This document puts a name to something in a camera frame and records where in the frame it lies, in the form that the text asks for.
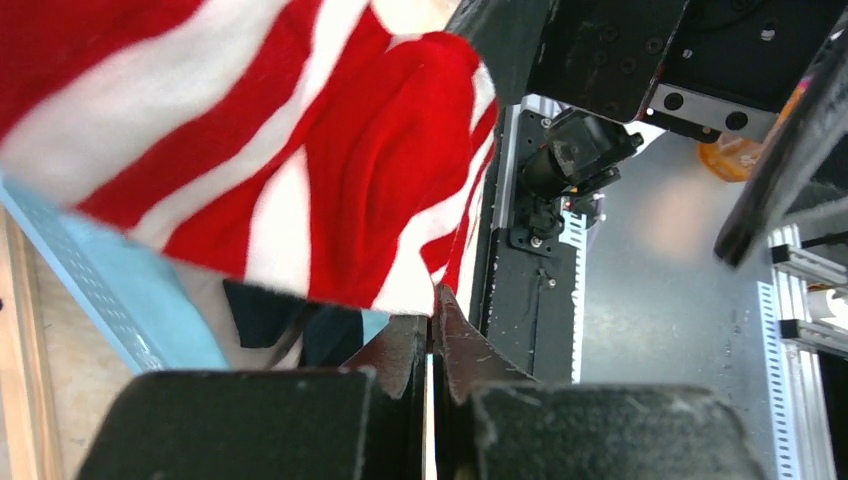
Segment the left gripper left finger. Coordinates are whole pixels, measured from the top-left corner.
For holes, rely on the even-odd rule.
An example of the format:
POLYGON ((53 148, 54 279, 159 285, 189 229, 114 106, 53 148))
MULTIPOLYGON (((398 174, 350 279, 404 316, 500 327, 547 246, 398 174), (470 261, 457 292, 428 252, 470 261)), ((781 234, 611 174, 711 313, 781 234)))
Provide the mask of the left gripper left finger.
POLYGON ((361 440, 362 479, 424 477, 428 340, 428 318, 393 316, 345 363, 375 375, 361 440))

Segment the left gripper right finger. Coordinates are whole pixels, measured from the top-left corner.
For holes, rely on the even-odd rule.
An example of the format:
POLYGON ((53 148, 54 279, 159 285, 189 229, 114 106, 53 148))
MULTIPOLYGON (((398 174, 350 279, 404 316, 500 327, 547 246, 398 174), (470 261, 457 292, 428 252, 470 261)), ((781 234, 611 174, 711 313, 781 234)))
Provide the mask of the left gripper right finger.
POLYGON ((479 405, 487 388, 531 377, 506 359, 466 319, 447 286, 433 315, 435 461, 440 479, 485 479, 497 425, 479 405))

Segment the black sock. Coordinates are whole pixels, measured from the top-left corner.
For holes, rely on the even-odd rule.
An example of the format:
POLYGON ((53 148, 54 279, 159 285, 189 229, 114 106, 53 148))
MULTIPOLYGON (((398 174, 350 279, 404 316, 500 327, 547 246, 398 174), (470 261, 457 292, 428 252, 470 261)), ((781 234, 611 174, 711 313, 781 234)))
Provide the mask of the black sock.
POLYGON ((359 310, 222 282, 239 345, 270 355, 269 368, 339 367, 364 346, 359 310))

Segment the beige sock striped cuff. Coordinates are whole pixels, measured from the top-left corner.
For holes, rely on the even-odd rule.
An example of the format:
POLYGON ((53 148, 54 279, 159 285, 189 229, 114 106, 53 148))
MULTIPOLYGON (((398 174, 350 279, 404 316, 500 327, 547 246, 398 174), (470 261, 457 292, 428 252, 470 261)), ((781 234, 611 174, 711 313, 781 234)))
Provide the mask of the beige sock striped cuff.
POLYGON ((212 330, 229 364, 237 370, 292 370, 298 367, 303 351, 303 335, 289 328, 269 348, 248 349, 240 338, 223 289, 223 278, 216 273, 176 262, 176 275, 189 300, 212 330))

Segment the red white striped sock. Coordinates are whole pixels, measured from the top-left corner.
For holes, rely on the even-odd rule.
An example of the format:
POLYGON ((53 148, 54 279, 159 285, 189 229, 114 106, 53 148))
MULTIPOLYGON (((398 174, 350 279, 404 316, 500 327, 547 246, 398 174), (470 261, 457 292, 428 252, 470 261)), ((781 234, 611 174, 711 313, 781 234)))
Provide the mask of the red white striped sock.
POLYGON ((467 307, 499 116, 368 1, 5 1, 1 170, 170 258, 312 301, 467 307))

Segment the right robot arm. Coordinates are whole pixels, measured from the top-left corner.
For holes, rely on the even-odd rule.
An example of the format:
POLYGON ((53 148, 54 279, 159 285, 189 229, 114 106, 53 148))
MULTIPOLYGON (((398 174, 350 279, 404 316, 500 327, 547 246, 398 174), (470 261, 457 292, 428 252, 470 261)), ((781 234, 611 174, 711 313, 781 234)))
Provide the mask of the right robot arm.
POLYGON ((843 1, 462 1, 446 28, 506 105, 537 94, 712 143, 763 141, 846 22, 843 1))

